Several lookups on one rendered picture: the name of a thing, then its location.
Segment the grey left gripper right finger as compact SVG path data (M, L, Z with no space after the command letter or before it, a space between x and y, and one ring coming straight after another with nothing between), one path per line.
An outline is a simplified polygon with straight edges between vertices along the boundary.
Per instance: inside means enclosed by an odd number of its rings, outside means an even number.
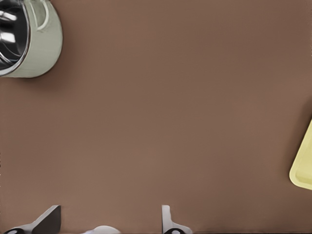
M193 234L193 231L187 227L172 221L169 205L162 205L162 234Z

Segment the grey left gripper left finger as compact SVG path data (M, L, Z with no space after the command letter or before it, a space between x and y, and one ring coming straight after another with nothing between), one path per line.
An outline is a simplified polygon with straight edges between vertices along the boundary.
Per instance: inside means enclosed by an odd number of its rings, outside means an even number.
M61 206L53 205L35 221L13 227L3 234L59 234L61 229Z

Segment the pale yellow tray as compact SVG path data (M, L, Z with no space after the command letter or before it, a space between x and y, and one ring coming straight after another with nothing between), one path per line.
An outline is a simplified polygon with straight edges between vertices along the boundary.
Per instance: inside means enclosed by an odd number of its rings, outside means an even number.
M312 191L312 119L291 166L289 178L295 186Z

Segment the white cup with steel interior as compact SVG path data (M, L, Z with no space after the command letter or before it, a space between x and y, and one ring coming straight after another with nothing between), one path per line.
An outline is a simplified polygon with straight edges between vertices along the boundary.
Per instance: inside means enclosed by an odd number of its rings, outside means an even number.
M51 0L0 0L0 77L47 73L62 45L62 25Z

